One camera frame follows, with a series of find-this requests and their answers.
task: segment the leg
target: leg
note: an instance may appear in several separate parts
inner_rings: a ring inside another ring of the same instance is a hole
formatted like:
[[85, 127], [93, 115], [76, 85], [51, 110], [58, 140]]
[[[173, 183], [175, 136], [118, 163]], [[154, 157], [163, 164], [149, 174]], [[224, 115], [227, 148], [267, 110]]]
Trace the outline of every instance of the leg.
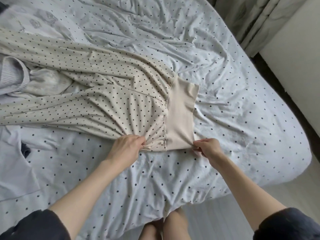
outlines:
[[172, 211], [164, 221], [163, 240], [191, 240], [188, 220], [182, 208]]
[[162, 240], [160, 229], [161, 225], [163, 225], [163, 219], [149, 222], [146, 225], [144, 225], [142, 232], [139, 236], [139, 240]]

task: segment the dark sleeve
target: dark sleeve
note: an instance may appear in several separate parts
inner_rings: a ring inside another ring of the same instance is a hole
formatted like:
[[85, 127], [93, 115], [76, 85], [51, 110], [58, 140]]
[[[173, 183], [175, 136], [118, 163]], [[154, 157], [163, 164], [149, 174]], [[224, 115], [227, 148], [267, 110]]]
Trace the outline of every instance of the dark sleeve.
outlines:
[[51, 210], [37, 210], [0, 235], [0, 240], [70, 240], [69, 233]]
[[320, 226], [296, 208], [287, 208], [266, 218], [253, 240], [320, 240]]

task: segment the forearm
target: forearm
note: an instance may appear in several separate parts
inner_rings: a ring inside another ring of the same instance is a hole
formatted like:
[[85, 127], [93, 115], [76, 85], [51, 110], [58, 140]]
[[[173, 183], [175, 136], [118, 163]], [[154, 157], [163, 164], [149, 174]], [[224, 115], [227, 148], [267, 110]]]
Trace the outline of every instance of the forearm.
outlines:
[[220, 161], [221, 165], [217, 170], [222, 175], [254, 231], [268, 216], [286, 208], [255, 184], [230, 159], [226, 158]]
[[49, 208], [58, 215], [71, 239], [76, 238], [103, 190], [121, 171], [111, 160], [102, 161], [81, 184]]

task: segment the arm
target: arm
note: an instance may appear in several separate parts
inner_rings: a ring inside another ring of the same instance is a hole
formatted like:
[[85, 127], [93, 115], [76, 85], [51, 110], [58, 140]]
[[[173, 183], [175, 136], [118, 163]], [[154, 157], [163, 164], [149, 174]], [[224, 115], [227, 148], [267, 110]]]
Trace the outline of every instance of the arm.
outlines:
[[255, 231], [272, 214], [286, 207], [247, 177], [221, 150], [217, 139], [194, 141], [196, 151], [222, 175], [243, 214]]
[[49, 208], [66, 227], [71, 239], [76, 238], [103, 190], [137, 160], [144, 143], [143, 136], [128, 135], [117, 139], [106, 160], [81, 184]]

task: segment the polka dot bedsheet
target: polka dot bedsheet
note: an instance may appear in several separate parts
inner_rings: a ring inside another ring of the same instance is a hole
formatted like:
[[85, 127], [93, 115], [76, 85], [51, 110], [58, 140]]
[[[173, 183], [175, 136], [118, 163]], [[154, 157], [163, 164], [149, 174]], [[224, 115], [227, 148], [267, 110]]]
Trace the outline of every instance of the polka dot bedsheet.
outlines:
[[[290, 181], [309, 165], [309, 143], [297, 119], [206, 0], [3, 2], [16, 5], [13, 15], [19, 24], [9, 25], [0, 17], [4, 28], [148, 55], [182, 79], [199, 84], [195, 138], [217, 138], [258, 185]], [[73, 84], [67, 91], [79, 89]], [[112, 145], [92, 135], [50, 127], [21, 126], [20, 132], [31, 148], [26, 160], [41, 190], [0, 202], [1, 232], [66, 194], [94, 170]], [[103, 192], [77, 239], [115, 239], [179, 206], [229, 193], [221, 175], [190, 150], [140, 153]]]

